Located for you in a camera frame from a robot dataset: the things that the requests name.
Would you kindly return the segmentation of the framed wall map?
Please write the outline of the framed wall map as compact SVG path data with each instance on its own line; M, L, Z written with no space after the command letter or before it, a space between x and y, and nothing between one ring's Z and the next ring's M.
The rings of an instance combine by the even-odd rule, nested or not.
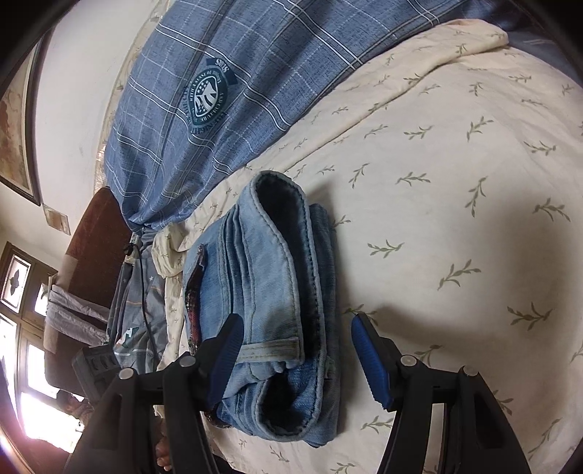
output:
M49 30L12 78L1 99L1 183L34 205L42 204L36 166L36 98Z

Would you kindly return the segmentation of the wooden framed window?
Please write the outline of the wooden framed window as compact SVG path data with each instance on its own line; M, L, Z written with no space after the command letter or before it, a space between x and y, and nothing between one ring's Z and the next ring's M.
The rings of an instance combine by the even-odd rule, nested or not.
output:
M43 347L48 283L55 274L10 242L1 251L1 360L18 415L32 399L51 405L56 395L44 373Z

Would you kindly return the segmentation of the light blue denim jeans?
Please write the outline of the light blue denim jeans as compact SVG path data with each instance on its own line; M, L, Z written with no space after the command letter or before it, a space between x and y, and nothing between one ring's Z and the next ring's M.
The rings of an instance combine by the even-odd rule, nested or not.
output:
M336 269L326 209L276 172L255 176L187 252L189 346L242 318L238 359L211 418L272 442L337 435L341 369Z

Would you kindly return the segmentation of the cream leaf-print quilt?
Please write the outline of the cream leaf-print quilt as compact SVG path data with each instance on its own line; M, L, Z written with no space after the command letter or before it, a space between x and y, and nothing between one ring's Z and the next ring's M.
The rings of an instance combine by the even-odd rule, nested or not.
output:
M533 472L582 438L582 90L501 29L456 20L342 82L155 238L163 361L187 349L187 251L259 172L293 179L336 236L338 303L432 367L477 369Z

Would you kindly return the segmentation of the dark brown headboard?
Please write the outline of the dark brown headboard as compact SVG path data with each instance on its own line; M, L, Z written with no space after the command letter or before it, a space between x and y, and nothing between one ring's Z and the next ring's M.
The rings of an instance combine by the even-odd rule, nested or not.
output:
M75 296L109 307L129 240L130 230L118 201L110 189L102 188L90 200L52 282ZM72 361L84 347L85 343L44 327L44 374L50 385L76 395L83 393Z

